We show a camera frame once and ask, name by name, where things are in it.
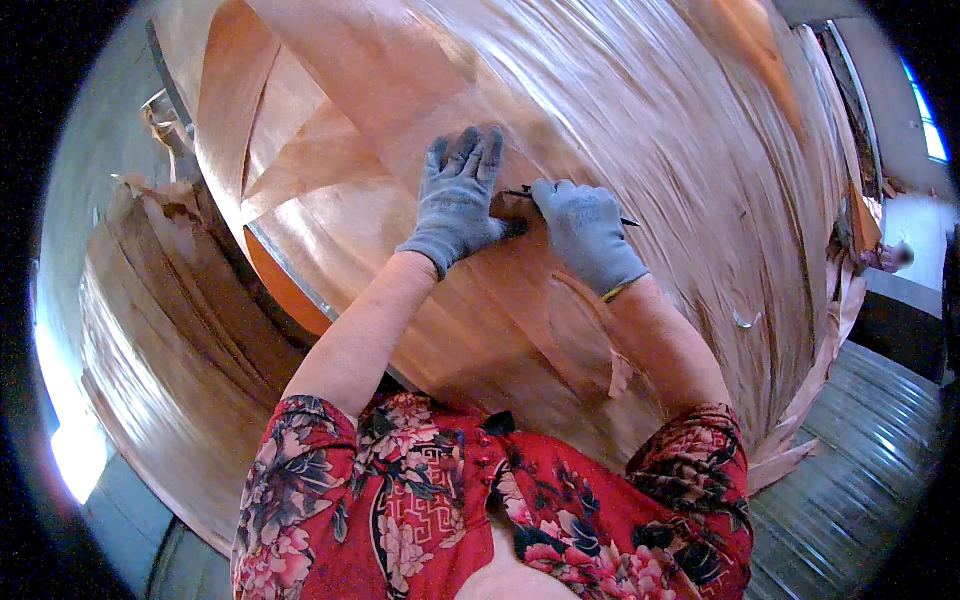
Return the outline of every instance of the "corrugated metal wall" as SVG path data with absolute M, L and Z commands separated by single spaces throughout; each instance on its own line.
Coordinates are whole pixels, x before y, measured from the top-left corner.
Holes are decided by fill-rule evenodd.
M 943 448 L 936 385 L 847 342 L 797 444 L 819 456 L 751 501 L 747 598 L 847 598 L 874 579 Z

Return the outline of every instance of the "window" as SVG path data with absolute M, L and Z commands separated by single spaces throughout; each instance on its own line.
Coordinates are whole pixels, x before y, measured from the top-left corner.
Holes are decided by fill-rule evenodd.
M 903 63 L 903 70 L 906 71 L 906 78 L 910 80 L 910 84 L 913 85 L 913 95 L 917 98 L 917 107 L 920 108 L 920 118 L 924 121 L 926 153 L 929 154 L 931 158 L 946 162 L 947 149 L 944 148 L 944 141 L 940 137 L 940 131 L 933 123 L 933 115 L 930 113 L 930 108 L 926 105 L 924 93 L 920 91 L 920 87 L 917 85 L 917 79 L 913 76 L 913 71 L 906 65 L 906 62 Z

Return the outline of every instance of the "gray work glove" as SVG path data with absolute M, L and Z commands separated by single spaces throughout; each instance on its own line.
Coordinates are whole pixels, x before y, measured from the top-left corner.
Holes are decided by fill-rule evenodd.
M 609 190 L 537 180 L 530 191 L 546 219 L 550 248 L 604 300 L 650 273 L 624 237 L 620 205 Z
M 494 125 L 484 137 L 469 127 L 444 165 L 446 138 L 433 140 L 423 163 L 417 227 L 397 252 L 419 252 L 437 265 L 443 281 L 461 258 L 519 233 L 490 216 L 496 172 L 503 157 L 503 132 Z

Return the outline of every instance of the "peeled wood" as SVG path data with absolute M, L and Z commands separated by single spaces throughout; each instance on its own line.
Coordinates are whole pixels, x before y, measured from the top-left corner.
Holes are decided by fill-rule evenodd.
M 151 489 L 227 553 L 250 457 L 302 354 L 182 206 L 122 185 L 94 230 L 81 295 L 84 385 Z
M 413 229 L 430 140 L 499 123 L 499 185 L 610 188 L 641 224 L 629 242 L 716 354 L 748 450 L 774 431 L 828 346 L 824 253 L 851 176 L 831 121 L 849 125 L 769 7 L 245 6 L 221 8 L 232 16 L 213 19 L 191 68 L 203 63 L 204 174 L 254 267 L 266 254 L 247 225 L 342 313 Z M 513 410 L 619 468 L 664 411 L 619 361 L 615 399 L 605 392 L 604 306 L 560 268 L 534 219 L 451 270 L 391 364 L 442 400 Z M 742 329 L 734 311 L 760 318 Z

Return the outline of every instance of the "red floral dress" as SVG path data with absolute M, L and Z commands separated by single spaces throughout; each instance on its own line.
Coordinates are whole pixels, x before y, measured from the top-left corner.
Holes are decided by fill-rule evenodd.
M 359 431 L 322 399 L 280 402 L 243 493 L 237 598 L 453 598 L 492 559 L 488 500 L 517 556 L 582 598 L 743 595 L 747 460 L 727 406 L 665 425 L 621 477 L 510 413 L 378 400 Z

